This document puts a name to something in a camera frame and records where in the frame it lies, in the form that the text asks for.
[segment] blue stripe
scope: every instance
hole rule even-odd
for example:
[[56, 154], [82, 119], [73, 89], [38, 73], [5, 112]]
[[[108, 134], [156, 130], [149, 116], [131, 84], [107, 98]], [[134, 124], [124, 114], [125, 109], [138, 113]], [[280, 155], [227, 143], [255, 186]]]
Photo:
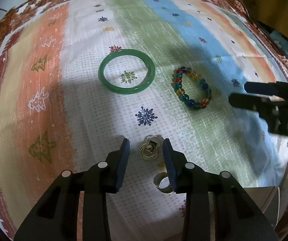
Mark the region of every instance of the blue stripe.
[[[144, 0], [144, 2], [179, 33], [192, 54], [196, 56], [196, 61], [206, 66], [211, 72], [212, 77], [207, 77], [209, 84], [216, 84], [216, 87], [226, 98], [232, 92], [245, 93], [243, 86], [233, 88], [231, 82], [232, 79], [237, 79], [242, 85], [246, 83], [247, 80], [242, 70], [198, 19], [180, 10], [171, 0], [158, 0], [158, 2]], [[216, 60], [217, 55], [222, 56], [222, 63]], [[248, 157], [248, 159], [254, 173], [259, 177], [259, 185], [278, 185], [282, 180], [284, 171], [281, 169], [270, 137], [263, 139], [261, 135], [262, 131], [267, 132], [267, 124], [255, 113], [233, 108], [231, 111], [235, 113], [235, 117], [243, 119], [245, 127], [241, 128], [241, 133], [247, 143], [247, 148], [252, 150], [253, 156]]]

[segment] silver ring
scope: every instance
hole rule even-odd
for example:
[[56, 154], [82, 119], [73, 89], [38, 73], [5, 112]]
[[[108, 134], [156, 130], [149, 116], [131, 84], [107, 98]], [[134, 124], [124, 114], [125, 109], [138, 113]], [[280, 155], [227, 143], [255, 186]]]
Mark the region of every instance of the silver ring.
[[164, 194], [171, 194], [174, 192], [174, 189], [171, 187], [171, 185], [168, 185], [167, 187], [165, 188], [160, 188], [160, 185], [161, 185], [161, 182], [164, 178], [167, 178], [168, 177], [168, 174], [166, 172], [161, 172], [161, 173], [158, 173], [154, 179], [153, 179], [153, 183], [154, 185], [156, 186], [156, 188], [164, 193]]

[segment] yellow bead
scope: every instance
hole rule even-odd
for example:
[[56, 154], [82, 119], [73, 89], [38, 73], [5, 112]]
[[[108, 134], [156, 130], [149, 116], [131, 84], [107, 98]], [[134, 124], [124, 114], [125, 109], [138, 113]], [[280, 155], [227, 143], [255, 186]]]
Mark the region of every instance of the yellow bead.
[[208, 105], [210, 103], [210, 100], [208, 98], [204, 98], [202, 100], [202, 102], [204, 102], [206, 105]]
[[191, 75], [192, 77], [194, 77], [195, 75], [197, 75], [197, 73], [196, 73], [194, 70], [192, 70], [189, 75]]
[[195, 77], [195, 79], [196, 79], [197, 81], [199, 81], [201, 78], [202, 78], [202, 75], [201, 75], [201, 74], [198, 74], [198, 75]]
[[197, 74], [195, 71], [192, 70], [191, 76], [194, 80], [199, 81], [202, 76], [200, 74]]
[[178, 89], [177, 91], [176, 91], [176, 95], [178, 95], [178, 96], [182, 96], [182, 95], [184, 95], [185, 94], [185, 90], [184, 89]]

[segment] green jade bangle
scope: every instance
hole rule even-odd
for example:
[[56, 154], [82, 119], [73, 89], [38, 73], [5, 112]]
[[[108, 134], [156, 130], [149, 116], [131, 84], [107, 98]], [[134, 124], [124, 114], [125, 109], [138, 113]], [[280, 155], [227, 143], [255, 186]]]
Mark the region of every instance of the green jade bangle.
[[[104, 77], [104, 69], [106, 65], [112, 59], [115, 59], [119, 56], [124, 56], [124, 55], [130, 55], [130, 56], [135, 56], [135, 57], [140, 58], [145, 63], [145, 66], [148, 69], [147, 75], [145, 79], [141, 82], [141, 84], [132, 88], [117, 87], [109, 83]], [[103, 59], [101, 65], [99, 66], [98, 77], [99, 77], [99, 80], [104, 84], [104, 86], [108, 88], [111, 92], [114, 92], [117, 94], [124, 94], [124, 95], [134, 94], [134, 93], [142, 92], [153, 82], [155, 78], [155, 65], [152, 59], [147, 54], [137, 51], [137, 50], [133, 50], [133, 49], [123, 49], [123, 50], [115, 51], [107, 55]]]

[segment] green stripe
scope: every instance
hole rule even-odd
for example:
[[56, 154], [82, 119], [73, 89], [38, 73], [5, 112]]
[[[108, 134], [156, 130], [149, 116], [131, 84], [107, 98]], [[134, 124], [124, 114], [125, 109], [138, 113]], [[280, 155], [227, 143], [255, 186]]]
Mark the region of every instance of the green stripe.
[[[234, 176], [242, 185], [257, 186], [257, 177], [249, 161], [243, 160], [248, 151], [243, 136], [229, 138], [226, 135], [226, 122], [232, 120], [233, 116], [224, 110], [223, 106], [227, 109], [228, 102], [221, 102], [225, 99], [221, 97], [220, 91], [212, 85], [212, 96], [221, 100], [213, 100], [202, 111], [186, 108], [175, 95], [171, 87], [174, 69], [180, 66], [196, 69], [198, 66], [199, 72], [205, 77], [212, 76], [205, 66], [198, 64], [201, 61], [191, 53], [176, 30], [161, 20], [143, 0], [105, 0], [105, 3], [114, 12], [114, 19], [122, 29], [123, 36], [128, 39], [131, 49], [145, 52], [154, 61], [156, 76], [151, 86], [158, 92], [156, 97], [160, 98], [161, 106], [167, 110], [170, 122], [176, 124], [174, 130], [183, 138], [190, 138], [191, 133], [195, 133], [206, 166], [198, 161], [195, 163], [213, 173], [234, 171]], [[183, 87], [190, 98], [203, 98], [203, 92], [198, 86], [183, 76]]]

